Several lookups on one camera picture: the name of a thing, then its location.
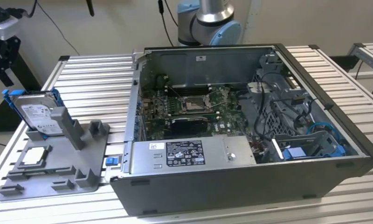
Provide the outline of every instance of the blue clip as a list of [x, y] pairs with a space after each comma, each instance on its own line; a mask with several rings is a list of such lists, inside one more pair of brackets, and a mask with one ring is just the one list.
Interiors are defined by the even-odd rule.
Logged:
[[105, 161], [105, 165], [109, 166], [117, 166], [119, 164], [119, 157], [108, 157]]

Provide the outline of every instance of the metal frame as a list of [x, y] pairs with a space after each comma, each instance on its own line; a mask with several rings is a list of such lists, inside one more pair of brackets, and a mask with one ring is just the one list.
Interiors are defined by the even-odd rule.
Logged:
[[[288, 51], [373, 143], [373, 95], [333, 64], [321, 50], [299, 46], [288, 47]], [[57, 81], [56, 85], [65, 92], [61, 93], [65, 104], [75, 108], [71, 111], [71, 114], [76, 114], [73, 116], [81, 117], [85, 122], [101, 118], [111, 124], [105, 155], [123, 153], [125, 115], [117, 113], [116, 108], [127, 107], [127, 104], [119, 106], [128, 102], [129, 92], [119, 79], [131, 75], [127, 74], [132, 73], [131, 63], [131, 56], [71, 57], [69, 61], [59, 62], [44, 85], [44, 89], [48, 89]], [[93, 110], [89, 114], [85, 110], [95, 107], [103, 109], [100, 114]], [[0, 156], [0, 184], [4, 182], [1, 177], [11, 169], [9, 163], [17, 159], [17, 150], [24, 147], [24, 131], [25, 124], [21, 123]], [[113, 168], [111, 175], [117, 175], [117, 171]], [[127, 215], [111, 186], [101, 181], [101, 187], [93, 193], [0, 203], [0, 222], [373, 223], [373, 169], [365, 176], [347, 179], [321, 199], [140, 218]]]
[[355, 43], [347, 55], [357, 56], [373, 68], [373, 43]]

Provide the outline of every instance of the white wall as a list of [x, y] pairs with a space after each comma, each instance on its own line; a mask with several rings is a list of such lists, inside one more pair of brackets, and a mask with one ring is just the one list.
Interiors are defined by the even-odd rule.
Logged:
[[[32, 0], [0, 0], [0, 6], [31, 9]], [[129, 54], [133, 49], [169, 46], [164, 33], [157, 0], [93, 0], [95, 17], [85, 0], [40, 0], [69, 42], [81, 55]], [[168, 0], [177, 18], [177, 3]], [[245, 24], [251, 0], [232, 0], [236, 19]], [[169, 36], [177, 43], [177, 27], [165, 9]], [[20, 52], [41, 82], [49, 76], [61, 55], [76, 55], [40, 8], [21, 21]]]
[[273, 42], [345, 54], [373, 42], [373, 0], [252, 0], [244, 43]]

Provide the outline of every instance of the warning label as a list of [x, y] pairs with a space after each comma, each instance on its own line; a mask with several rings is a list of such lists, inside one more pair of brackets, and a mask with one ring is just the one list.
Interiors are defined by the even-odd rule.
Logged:
[[167, 156], [169, 167], [205, 164], [205, 154], [200, 140], [168, 142]]

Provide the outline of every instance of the gray plastic holder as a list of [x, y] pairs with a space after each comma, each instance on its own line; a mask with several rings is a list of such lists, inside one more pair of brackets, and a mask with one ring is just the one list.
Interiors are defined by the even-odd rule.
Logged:
[[[44, 139], [39, 132], [27, 132], [29, 140], [0, 187], [0, 201], [99, 189], [109, 125], [93, 120], [81, 126], [77, 120], [72, 122], [64, 107], [53, 109], [52, 118], [63, 128], [64, 136]], [[32, 156], [37, 161], [31, 164], [24, 159], [28, 150], [36, 148]]]

